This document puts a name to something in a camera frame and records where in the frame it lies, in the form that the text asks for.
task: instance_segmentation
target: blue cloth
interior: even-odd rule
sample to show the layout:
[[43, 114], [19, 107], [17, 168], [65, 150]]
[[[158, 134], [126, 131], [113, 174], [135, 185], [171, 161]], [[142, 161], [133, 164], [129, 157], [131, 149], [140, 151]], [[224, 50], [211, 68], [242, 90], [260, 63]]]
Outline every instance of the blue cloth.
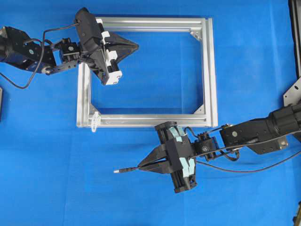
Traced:
[[[287, 0], [11, 0], [1, 4], [0, 21], [41, 38], [45, 29], [72, 23], [83, 6], [102, 15], [212, 17], [220, 125], [267, 116], [283, 105], [282, 94], [296, 80]], [[198, 56], [192, 37], [124, 36], [138, 42], [141, 52], [120, 64], [124, 76], [117, 86], [102, 87], [93, 78], [95, 106], [118, 113], [186, 113], [198, 106], [195, 93], [202, 91], [192, 76], [199, 71], [187, 58]], [[74, 28], [47, 35], [62, 37], [78, 40]], [[0, 71], [21, 84], [30, 76], [6, 64]], [[0, 86], [2, 226], [292, 225], [301, 200], [300, 157], [250, 175], [197, 166], [198, 186], [174, 194], [168, 175], [112, 173], [137, 165], [159, 144], [153, 128], [76, 128], [77, 69], [38, 74], [27, 90], [3, 79]], [[246, 148], [236, 163], [212, 164], [258, 169], [300, 149], [293, 137], [289, 142], [285, 151], [258, 156]]]

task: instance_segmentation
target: rectangular frame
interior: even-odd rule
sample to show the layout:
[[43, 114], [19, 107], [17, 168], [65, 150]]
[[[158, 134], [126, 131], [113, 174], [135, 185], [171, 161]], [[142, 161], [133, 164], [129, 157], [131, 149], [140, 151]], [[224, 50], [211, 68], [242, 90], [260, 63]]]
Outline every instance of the rectangular frame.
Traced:
[[179, 126], [215, 127], [218, 125], [212, 19], [97, 17], [105, 30], [112, 32], [189, 32], [200, 41], [203, 104], [194, 114], [101, 114], [91, 104], [91, 72], [79, 65], [77, 127], [152, 127], [166, 121]]

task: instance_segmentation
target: light blue tape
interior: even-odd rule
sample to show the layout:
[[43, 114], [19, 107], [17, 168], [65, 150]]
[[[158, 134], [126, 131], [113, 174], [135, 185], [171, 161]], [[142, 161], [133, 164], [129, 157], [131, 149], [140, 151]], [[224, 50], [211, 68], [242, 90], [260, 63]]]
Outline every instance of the light blue tape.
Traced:
[[177, 126], [177, 129], [178, 129], [178, 131], [179, 131], [180, 136], [184, 136], [184, 135], [185, 135], [185, 133], [184, 133], [182, 127]]
[[186, 178], [186, 177], [189, 176], [189, 165], [188, 165], [185, 158], [179, 158], [179, 159], [180, 159], [180, 162], [183, 166], [183, 169], [182, 169], [183, 170], [183, 177]]
[[175, 129], [175, 127], [169, 128], [169, 131], [173, 134], [174, 138], [177, 140], [177, 142], [182, 142], [182, 137], [179, 135], [178, 131]]
[[195, 167], [194, 160], [189, 159], [188, 163], [189, 163], [189, 175], [192, 175], [194, 174], [194, 167]]

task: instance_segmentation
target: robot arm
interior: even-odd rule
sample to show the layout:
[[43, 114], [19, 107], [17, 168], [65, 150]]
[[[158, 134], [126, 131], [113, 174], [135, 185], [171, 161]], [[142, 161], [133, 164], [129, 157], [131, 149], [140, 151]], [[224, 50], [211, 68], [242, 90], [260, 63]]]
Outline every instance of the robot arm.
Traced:
[[[300, 139], [301, 104], [290, 105], [271, 112], [267, 118], [253, 119], [238, 125], [225, 125], [220, 135], [225, 147], [219, 148], [212, 131], [197, 136], [191, 128], [177, 126], [176, 122], [165, 122], [155, 127], [161, 145], [156, 147], [137, 167], [114, 171], [115, 173], [143, 170], [161, 174], [170, 174], [175, 193], [194, 188], [196, 183], [196, 158], [207, 161], [225, 156], [231, 161], [239, 158], [241, 147], [247, 146], [257, 154], [270, 153], [287, 148], [286, 136], [294, 134]], [[191, 142], [185, 132], [190, 129], [197, 138]]]
[[[115, 33], [105, 31], [103, 24], [98, 24], [95, 16], [86, 8], [78, 11], [73, 25], [50, 29], [44, 34], [72, 26], [76, 26], [79, 43], [66, 38], [53, 44], [45, 40], [45, 35], [43, 41], [40, 41], [31, 39], [21, 30], [3, 27], [0, 30], [0, 62], [33, 72], [33, 75], [35, 73], [50, 75], [66, 71], [84, 62], [103, 85], [118, 83], [122, 72], [117, 64], [136, 51], [139, 46]], [[62, 62], [60, 65], [56, 65], [54, 51], [60, 51]]]

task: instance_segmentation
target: black cable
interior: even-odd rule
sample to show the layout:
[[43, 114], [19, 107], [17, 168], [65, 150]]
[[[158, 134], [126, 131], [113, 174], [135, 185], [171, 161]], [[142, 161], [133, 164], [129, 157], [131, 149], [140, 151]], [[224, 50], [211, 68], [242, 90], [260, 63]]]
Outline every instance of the black cable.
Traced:
[[221, 167], [217, 167], [217, 166], [210, 165], [210, 164], [205, 163], [205, 162], [202, 162], [202, 161], [197, 161], [197, 163], [202, 164], [202, 165], [205, 165], [205, 166], [209, 166], [209, 167], [212, 167], [212, 168], [215, 168], [215, 169], [217, 169], [217, 170], [224, 171], [224, 172], [229, 172], [229, 173], [258, 173], [258, 172], [262, 172], [262, 171], [264, 171], [264, 170], [268, 170], [268, 169], [270, 169], [270, 168], [273, 168], [273, 167], [275, 167], [275, 166], [278, 166], [278, 165], [280, 165], [280, 164], [286, 162], [287, 160], [290, 160], [290, 159], [296, 157], [296, 156], [299, 155], [299, 154], [301, 154], [301, 151], [299, 151], [299, 152], [297, 152], [297, 153], [295, 153], [295, 154], [289, 156], [288, 158], [283, 159], [282, 161], [277, 162], [277, 163], [275, 163], [275, 164], [273, 164], [273, 165], [267, 166], [267, 167], [262, 168], [262, 169], [248, 170], [248, 171], [239, 171], [239, 170], [224, 169], [224, 168], [221, 168]]
[[18, 85], [16, 85], [12, 80], [10, 80], [8, 77], [6, 77], [4, 74], [0, 73], [0, 75], [1, 75], [4, 79], [6, 79], [9, 83], [11, 83], [13, 86], [15, 86], [16, 88], [18, 88], [18, 89], [26, 89], [26, 88], [29, 86], [29, 84], [31, 83], [31, 81], [32, 81], [32, 79], [33, 79], [33, 77], [34, 77], [34, 75], [37, 73], [38, 68], [40, 67], [40, 64], [41, 64], [41, 62], [42, 62], [42, 59], [43, 59], [43, 56], [44, 56], [44, 52], [45, 52], [45, 42], [46, 42], [45, 36], [46, 36], [46, 33], [47, 33], [47, 32], [52, 32], [52, 31], [66, 30], [66, 29], [69, 29], [69, 28], [74, 27], [74, 26], [76, 26], [76, 25], [78, 25], [78, 23], [71, 24], [71, 25], [66, 26], [66, 27], [59, 27], [59, 28], [48, 29], [48, 30], [45, 30], [45, 31], [43, 32], [43, 41], [42, 41], [42, 45], [41, 45], [41, 47], [42, 47], [41, 57], [40, 57], [40, 60], [39, 60], [39, 63], [38, 63], [38, 65], [37, 65], [36, 69], [35, 69], [34, 72], [32, 73], [31, 77], [29, 78], [29, 80], [27, 81], [27, 83], [26, 83], [25, 86], [18, 86]]
[[231, 156], [228, 156], [227, 155], [227, 153], [225, 153], [225, 152], [223, 152], [223, 151], [220, 151], [222, 154], [225, 154], [224, 156], [227, 158], [227, 159], [229, 159], [230, 161], [237, 161], [238, 159], [239, 159], [239, 157], [240, 157], [240, 155], [239, 155], [239, 150], [237, 150], [237, 151], [234, 151], [235, 152], [235, 158], [234, 157], [231, 157]]
[[233, 148], [240, 148], [240, 147], [245, 147], [245, 146], [261, 145], [261, 144], [264, 144], [264, 143], [267, 143], [267, 142], [270, 142], [270, 141], [273, 141], [273, 140], [277, 140], [281, 137], [285, 137], [285, 136], [288, 136], [288, 135], [291, 135], [291, 134], [294, 134], [294, 133], [298, 133], [300, 131], [301, 130], [297, 130], [297, 131], [294, 131], [294, 132], [286, 133], [284, 135], [281, 135], [281, 136], [278, 136], [278, 137], [275, 137], [275, 138], [271, 138], [271, 139], [268, 139], [268, 140], [260, 141], [260, 142], [244, 144], [244, 145], [233, 145], [233, 146], [228, 146], [228, 147], [222, 147], [222, 148], [212, 150], [212, 151], [209, 151], [209, 152], [206, 152], [206, 153], [194, 155], [191, 158], [195, 158], [195, 157], [198, 157], [198, 156], [203, 156], [203, 155], [214, 153], [214, 152], [219, 152], [219, 151], [224, 150], [224, 149], [233, 149]]
[[[42, 45], [42, 41], [40, 39], [29, 39], [29, 40], [24, 41], [23, 44], [27, 44], [27, 43], [32, 42], [32, 41], [37, 41]], [[52, 44], [52, 42], [48, 39], [45, 39], [45, 42], [48, 43], [49, 45]]]
[[192, 133], [192, 135], [193, 135], [194, 137], [198, 138], [198, 137], [195, 135], [195, 133], [193, 132], [193, 130], [192, 130], [191, 127], [189, 127], [189, 126], [185, 127], [185, 129], [184, 129], [184, 132], [185, 132], [185, 133], [186, 133], [186, 129], [189, 129], [189, 131]]

